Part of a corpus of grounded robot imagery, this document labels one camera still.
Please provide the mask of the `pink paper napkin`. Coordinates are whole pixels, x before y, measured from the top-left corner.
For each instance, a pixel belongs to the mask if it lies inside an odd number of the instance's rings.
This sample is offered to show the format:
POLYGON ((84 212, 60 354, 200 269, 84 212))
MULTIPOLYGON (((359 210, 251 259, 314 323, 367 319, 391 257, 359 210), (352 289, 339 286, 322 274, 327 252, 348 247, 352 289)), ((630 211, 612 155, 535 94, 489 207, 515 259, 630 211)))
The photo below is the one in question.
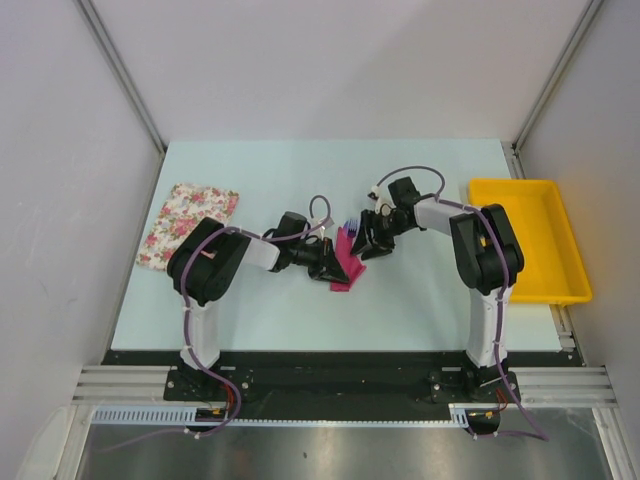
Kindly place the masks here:
POLYGON ((351 254, 353 239, 348 236, 347 229, 339 227, 336 233, 335 254, 342 269, 348 276, 346 284, 331 282, 330 291, 334 293, 346 293, 366 271, 366 266, 357 256, 351 254))

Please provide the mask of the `iridescent purple fork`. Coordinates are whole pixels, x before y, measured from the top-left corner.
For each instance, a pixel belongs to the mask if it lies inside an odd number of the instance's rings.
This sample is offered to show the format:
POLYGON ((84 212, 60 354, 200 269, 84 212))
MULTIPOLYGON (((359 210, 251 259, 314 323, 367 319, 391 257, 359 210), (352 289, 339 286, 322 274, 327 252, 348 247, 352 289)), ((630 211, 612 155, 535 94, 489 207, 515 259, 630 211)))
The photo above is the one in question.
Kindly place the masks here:
POLYGON ((346 230, 346 234, 349 238, 355 239, 358 235, 359 230, 359 222, 357 219, 349 219, 344 224, 344 229, 346 230))

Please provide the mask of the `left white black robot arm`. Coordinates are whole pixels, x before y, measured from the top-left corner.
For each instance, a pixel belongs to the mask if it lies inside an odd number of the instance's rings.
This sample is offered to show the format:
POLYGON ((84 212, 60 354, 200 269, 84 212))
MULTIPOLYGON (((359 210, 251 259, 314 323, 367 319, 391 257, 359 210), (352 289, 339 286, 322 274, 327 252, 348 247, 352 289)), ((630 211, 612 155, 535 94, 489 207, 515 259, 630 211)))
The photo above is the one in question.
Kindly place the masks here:
POLYGON ((301 214, 285 212, 277 227, 264 237, 211 218, 201 220, 173 253, 166 271, 184 301, 181 358, 192 368, 185 385, 202 400, 214 397, 221 387, 220 374, 209 368, 220 357, 215 304, 243 264, 272 273, 296 265, 306 268, 313 280, 349 283, 332 240, 317 235, 301 214))

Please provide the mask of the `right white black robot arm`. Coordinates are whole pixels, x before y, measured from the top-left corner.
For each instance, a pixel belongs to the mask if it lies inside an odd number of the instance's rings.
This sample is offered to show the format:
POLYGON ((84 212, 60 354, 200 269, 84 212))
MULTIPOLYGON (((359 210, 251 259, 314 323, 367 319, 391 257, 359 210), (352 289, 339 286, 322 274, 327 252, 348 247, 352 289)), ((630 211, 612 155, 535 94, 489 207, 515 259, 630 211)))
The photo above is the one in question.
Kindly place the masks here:
POLYGON ((422 195, 409 177, 388 186, 389 198, 378 185, 369 197, 372 210, 360 214, 351 253, 361 260, 384 257, 395 238, 411 230, 434 230, 453 245, 457 272, 470 290, 470 334, 465 353, 474 368, 461 376, 463 393, 484 401, 497 389, 492 368, 505 371, 504 317, 524 254, 508 215, 499 204, 474 207, 440 195, 422 195))

